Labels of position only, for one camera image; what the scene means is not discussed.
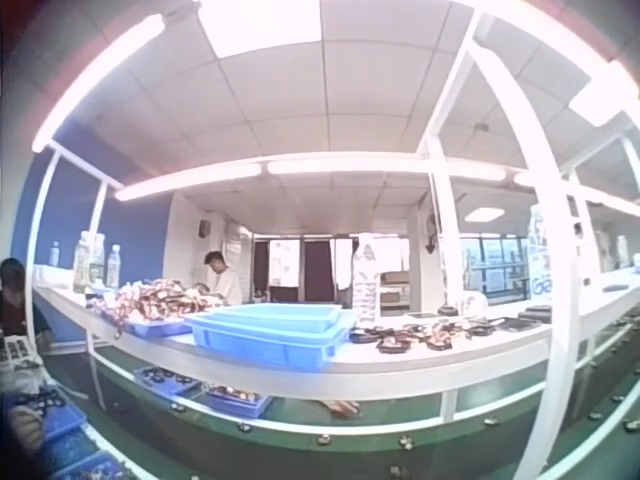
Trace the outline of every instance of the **blue bin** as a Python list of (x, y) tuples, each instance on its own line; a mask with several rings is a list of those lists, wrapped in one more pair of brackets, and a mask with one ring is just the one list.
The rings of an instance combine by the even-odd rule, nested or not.
[(255, 303), (218, 308), (211, 319), (245, 327), (322, 333), (338, 321), (340, 305), (304, 303)]
[[(107, 322), (115, 323), (113, 316), (107, 312), (102, 312), (100, 316)], [(171, 318), (157, 322), (133, 322), (127, 320), (125, 321), (124, 330), (140, 338), (174, 337), (191, 333), (191, 327), (181, 318)]]
[(118, 478), (118, 474), (125, 472), (125, 468), (111, 454), (98, 452), (84, 460), (60, 470), (51, 476), (51, 480), (76, 480), (88, 478), (87, 474), (102, 474), (100, 478)]
[(182, 395), (183, 393), (188, 392), (200, 383), (197, 380), (193, 380), (189, 383), (178, 383), (175, 378), (165, 378), (164, 382), (162, 383), (154, 383), (144, 378), (145, 371), (149, 370), (150, 368), (156, 367), (138, 368), (133, 371), (133, 376), (135, 377), (136, 381), (144, 385), (146, 388), (162, 396)]
[[(65, 405), (62, 407), (45, 405), (44, 408), (46, 408), (46, 415), (43, 419), (44, 443), (51, 442), (62, 437), (66, 433), (80, 428), (87, 421), (87, 416), (84, 412), (62, 395), (60, 390), (52, 387), (41, 387), (40, 389), (41, 392), (45, 393), (54, 390), (56, 390), (59, 397), (64, 400)], [(45, 400), (29, 400), (29, 398), (31, 398), (29, 395), (7, 392), (7, 394), (4, 395), (4, 404), (7, 408), (20, 404), (33, 410), (41, 408), (40, 405), (38, 405), (39, 401), (43, 401), (46, 404)]]
[(289, 332), (272, 328), (216, 322), (211, 313), (189, 315), (196, 345), (252, 363), (303, 371), (321, 370), (349, 336), (355, 323), (351, 311), (323, 333)]
[(256, 419), (264, 413), (273, 398), (260, 396), (255, 402), (229, 397), (220, 393), (208, 393), (205, 403), (213, 410), (234, 417)]

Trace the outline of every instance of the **person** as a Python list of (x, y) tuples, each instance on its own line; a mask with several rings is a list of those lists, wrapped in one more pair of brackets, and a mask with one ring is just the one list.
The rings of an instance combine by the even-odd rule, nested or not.
[[(0, 263), (0, 325), (5, 337), (27, 335), (24, 282), (24, 266), (18, 259), (7, 258)], [(36, 305), (33, 305), (33, 324), (36, 346), (38, 350), (46, 350), (53, 336), (44, 315)]]
[(218, 295), (226, 306), (242, 304), (242, 287), (240, 277), (224, 260), (222, 252), (209, 252), (204, 257), (204, 264), (211, 267), (217, 275), (213, 294)]

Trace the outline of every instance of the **blue wall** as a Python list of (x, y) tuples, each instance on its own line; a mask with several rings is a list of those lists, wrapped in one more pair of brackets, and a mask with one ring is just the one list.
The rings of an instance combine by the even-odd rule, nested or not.
[[(56, 140), (81, 158), (125, 185), (139, 178), (142, 172), (129, 159), (112, 149), (89, 129), (67, 120)], [(42, 183), (51, 152), (45, 150), (34, 157), (18, 206), (11, 254), (24, 261), (31, 219), (38, 190)], [(54, 173), (49, 195), (42, 212), (40, 233), (36, 244), (37, 264), (46, 264), (54, 241), (60, 243), (60, 266), (71, 268), (73, 251), (80, 232), (89, 228), (98, 180), (69, 162), (61, 160)], [(111, 245), (121, 245), (121, 282), (155, 279), (162, 276), (164, 247), (167, 237), (172, 195), (160, 195), (120, 202), (109, 190), (99, 226), (106, 236), (106, 255)], [(42, 299), (38, 306), (54, 330), (57, 341), (84, 339), (84, 333), (70, 320), (62, 317)]]

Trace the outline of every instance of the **white shirt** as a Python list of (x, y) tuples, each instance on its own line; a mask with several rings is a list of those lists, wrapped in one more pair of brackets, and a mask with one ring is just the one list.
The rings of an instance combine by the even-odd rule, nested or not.
[(225, 305), (241, 305), (242, 288), (240, 287), (240, 277), (238, 274), (230, 268), (227, 268), (219, 274), (213, 293), (222, 295), (225, 300)]

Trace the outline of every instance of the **plastic water bottle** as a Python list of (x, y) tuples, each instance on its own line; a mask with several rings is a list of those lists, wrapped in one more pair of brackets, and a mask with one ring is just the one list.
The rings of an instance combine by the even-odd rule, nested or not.
[(85, 293), (89, 285), (91, 241), (89, 232), (82, 232), (73, 255), (73, 291)]
[(52, 267), (57, 267), (60, 263), (60, 244), (58, 242), (53, 242), (53, 246), (51, 247), (51, 251), (49, 252), (49, 265)]
[(107, 260), (107, 288), (120, 287), (120, 245), (111, 248), (109, 260)]
[(104, 235), (97, 234), (93, 242), (89, 263), (89, 283), (91, 286), (102, 287), (104, 285)]
[(551, 258), (547, 245), (547, 233), (539, 205), (531, 207), (529, 234), (527, 237), (527, 262), (529, 264), (529, 291), (531, 300), (540, 305), (551, 303), (553, 284)]
[(629, 268), (631, 266), (631, 259), (629, 258), (629, 247), (627, 246), (627, 237), (625, 235), (618, 235), (616, 238), (616, 247), (618, 250), (619, 268)]
[(353, 312), (358, 322), (380, 319), (380, 274), (373, 236), (361, 235), (353, 257)]

